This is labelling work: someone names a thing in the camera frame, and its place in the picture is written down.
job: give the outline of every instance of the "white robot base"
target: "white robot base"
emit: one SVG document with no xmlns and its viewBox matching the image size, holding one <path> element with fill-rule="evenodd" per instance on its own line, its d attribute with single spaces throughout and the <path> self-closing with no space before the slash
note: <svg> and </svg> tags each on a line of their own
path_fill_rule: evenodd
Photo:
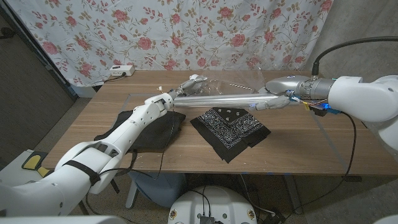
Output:
<svg viewBox="0 0 398 224">
<path fill-rule="evenodd" d="M 226 187 L 206 186 L 188 191 L 174 202 L 170 209 L 168 224 L 230 223 L 255 224 L 256 214 L 251 204 L 240 194 Z"/>
</svg>

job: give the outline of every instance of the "blue connector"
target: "blue connector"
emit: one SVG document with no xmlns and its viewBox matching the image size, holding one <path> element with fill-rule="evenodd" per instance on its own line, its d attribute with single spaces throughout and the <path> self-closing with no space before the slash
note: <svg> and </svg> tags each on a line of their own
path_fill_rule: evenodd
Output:
<svg viewBox="0 0 398 224">
<path fill-rule="evenodd" d="M 341 111 L 332 109 L 331 106 L 328 103 L 321 103 L 321 107 L 326 110 L 328 113 L 332 114 L 340 114 Z"/>
</svg>

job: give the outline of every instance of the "black cloth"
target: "black cloth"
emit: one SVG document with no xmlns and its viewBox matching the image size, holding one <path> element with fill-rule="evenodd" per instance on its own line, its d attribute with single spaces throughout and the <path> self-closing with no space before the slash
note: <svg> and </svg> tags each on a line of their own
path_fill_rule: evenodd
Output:
<svg viewBox="0 0 398 224">
<path fill-rule="evenodd" d="M 271 133 L 244 109 L 212 108 L 191 123 L 227 163 Z"/>
<path fill-rule="evenodd" d="M 114 126 L 104 134 L 101 134 L 94 138 L 94 140 L 101 140 L 108 137 L 117 127 L 119 127 L 125 120 L 127 120 L 132 115 L 132 111 L 123 111 L 119 113 L 118 118 L 114 124 Z M 133 151 L 136 149 L 152 149 L 152 150 L 161 150 L 167 147 L 168 143 L 172 142 L 173 138 L 175 138 L 178 132 L 181 130 L 180 125 L 182 121 L 185 120 L 185 115 L 168 111 L 167 114 L 163 115 L 160 118 L 154 120 L 151 124 L 148 124 L 142 130 L 140 135 L 134 141 L 129 151 Z"/>
</svg>

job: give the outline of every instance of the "black bandana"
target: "black bandana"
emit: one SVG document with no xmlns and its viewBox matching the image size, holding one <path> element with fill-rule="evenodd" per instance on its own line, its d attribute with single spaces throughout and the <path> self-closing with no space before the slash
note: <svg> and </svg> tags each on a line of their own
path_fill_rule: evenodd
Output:
<svg viewBox="0 0 398 224">
<path fill-rule="evenodd" d="M 227 163 L 271 133 L 244 109 L 212 108 L 191 123 Z"/>
</svg>

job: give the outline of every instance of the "metal rod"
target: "metal rod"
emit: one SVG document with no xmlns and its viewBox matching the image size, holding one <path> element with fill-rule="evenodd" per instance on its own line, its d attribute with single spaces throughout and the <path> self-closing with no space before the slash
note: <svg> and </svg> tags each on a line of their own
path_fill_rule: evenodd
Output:
<svg viewBox="0 0 398 224">
<path fill-rule="evenodd" d="M 258 102 L 277 98 L 270 93 L 242 94 L 242 95 L 218 95 L 218 96 L 188 96 L 174 99 L 174 106 L 183 107 L 233 107 L 248 108 Z"/>
</svg>

